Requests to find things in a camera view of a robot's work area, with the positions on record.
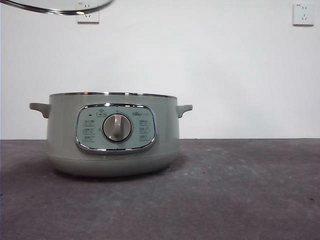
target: concrete surface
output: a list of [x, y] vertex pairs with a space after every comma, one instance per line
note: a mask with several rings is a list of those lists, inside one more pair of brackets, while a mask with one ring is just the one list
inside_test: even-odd
[[319, 240], [320, 139], [188, 139], [156, 173], [54, 170], [44, 140], [1, 141], [3, 240]]

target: wall outlet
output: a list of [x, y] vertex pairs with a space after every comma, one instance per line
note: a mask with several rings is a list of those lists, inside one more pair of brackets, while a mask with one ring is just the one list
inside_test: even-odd
[[[77, 9], [83, 10], [83, 9], [92, 9], [94, 7], [97, 7], [98, 3], [94, 3], [92, 1], [80, 1], [78, 2]], [[99, 24], [100, 22], [100, 13], [99, 11], [91, 12], [91, 13], [85, 13], [85, 14], [79, 14], [76, 16], [76, 21], [78, 24]]]
[[293, 25], [313, 26], [315, 24], [315, 5], [313, 3], [293, 4]]

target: control panel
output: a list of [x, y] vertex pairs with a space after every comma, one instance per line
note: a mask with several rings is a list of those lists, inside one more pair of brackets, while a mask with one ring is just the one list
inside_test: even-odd
[[153, 111], [144, 105], [102, 103], [80, 109], [76, 144], [90, 154], [130, 154], [149, 149], [156, 141]]

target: pot rim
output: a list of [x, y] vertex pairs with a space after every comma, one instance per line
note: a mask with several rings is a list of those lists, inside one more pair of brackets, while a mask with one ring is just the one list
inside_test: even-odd
[[122, 95], [122, 96], [141, 96], [141, 97], [158, 97], [158, 98], [169, 98], [169, 99], [177, 99], [176, 96], [170, 95], [162, 95], [162, 94], [151, 94], [151, 93], [135, 93], [135, 92], [93, 92], [93, 91], [83, 91], [83, 92], [61, 92], [51, 94], [49, 97], [56, 96], [70, 96], [70, 95], [104, 95], [104, 96], [112, 96], [112, 95]]

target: rotary knob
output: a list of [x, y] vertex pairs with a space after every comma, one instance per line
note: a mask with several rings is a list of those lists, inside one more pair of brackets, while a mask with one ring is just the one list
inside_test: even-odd
[[129, 137], [131, 133], [131, 123], [122, 114], [113, 114], [103, 123], [104, 135], [112, 142], [121, 142]]

